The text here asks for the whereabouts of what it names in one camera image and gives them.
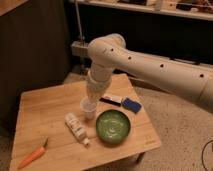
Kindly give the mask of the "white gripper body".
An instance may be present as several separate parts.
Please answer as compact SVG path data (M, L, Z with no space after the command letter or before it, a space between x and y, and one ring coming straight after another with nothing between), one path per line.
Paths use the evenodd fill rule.
M88 72L86 78L86 92L87 97L91 103L97 103L99 99L105 94L109 86L109 80L104 82L96 81L92 77L91 72Z

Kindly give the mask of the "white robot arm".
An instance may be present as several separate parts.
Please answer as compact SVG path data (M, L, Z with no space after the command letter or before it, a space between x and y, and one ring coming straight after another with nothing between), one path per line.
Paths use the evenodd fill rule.
M213 113L212 70L129 51L119 34L93 39L88 56L92 60L87 77L90 101L101 98L111 83L112 72L119 69Z

